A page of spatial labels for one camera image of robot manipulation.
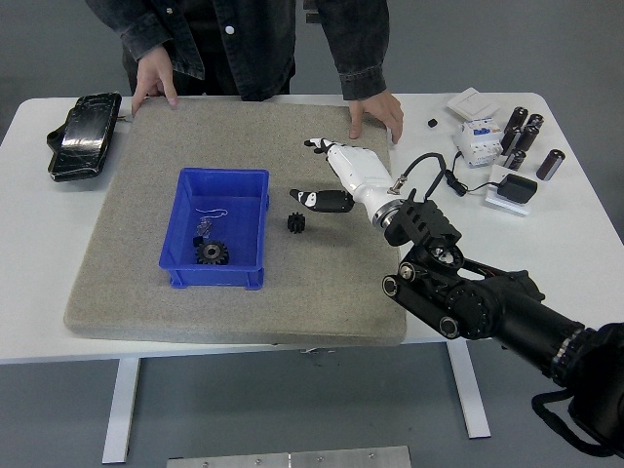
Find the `person's left hand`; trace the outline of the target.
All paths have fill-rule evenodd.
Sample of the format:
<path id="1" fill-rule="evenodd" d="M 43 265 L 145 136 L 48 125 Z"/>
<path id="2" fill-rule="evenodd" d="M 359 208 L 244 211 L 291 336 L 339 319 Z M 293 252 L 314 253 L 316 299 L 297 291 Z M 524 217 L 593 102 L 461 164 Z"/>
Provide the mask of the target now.
<path id="1" fill-rule="evenodd" d="M 397 144 L 403 134 L 404 112 L 401 103 L 388 91 L 383 91 L 373 97 L 349 101 L 351 118 L 349 137 L 357 139 L 363 128 L 363 119 L 366 114 L 378 120 L 390 132 L 391 141 Z"/>

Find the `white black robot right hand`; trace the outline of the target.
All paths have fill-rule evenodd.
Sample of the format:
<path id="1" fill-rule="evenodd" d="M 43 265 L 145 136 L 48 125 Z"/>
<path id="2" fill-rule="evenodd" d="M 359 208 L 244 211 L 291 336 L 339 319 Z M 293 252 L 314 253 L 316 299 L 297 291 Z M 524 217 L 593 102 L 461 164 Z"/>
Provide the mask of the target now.
<path id="1" fill-rule="evenodd" d="M 395 182 L 377 155 L 366 148 L 344 145 L 326 138 L 304 141 L 315 153 L 325 153 L 343 190 L 301 191 L 290 195 L 301 205 L 317 213 L 348 213 L 356 203 L 365 206 L 374 227 L 386 228 L 402 205 L 399 195 L 391 192 Z"/>

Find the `person's right hand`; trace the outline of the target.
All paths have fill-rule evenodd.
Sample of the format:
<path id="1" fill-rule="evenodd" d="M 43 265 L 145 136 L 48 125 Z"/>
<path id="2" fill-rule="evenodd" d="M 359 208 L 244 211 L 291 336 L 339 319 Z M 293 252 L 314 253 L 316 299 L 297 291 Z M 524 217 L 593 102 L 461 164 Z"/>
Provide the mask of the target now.
<path id="1" fill-rule="evenodd" d="M 137 63 L 136 89 L 132 97 L 132 115 L 136 116 L 147 98 L 164 96 L 171 107 L 177 107 L 174 70 L 163 46 L 155 47 Z"/>

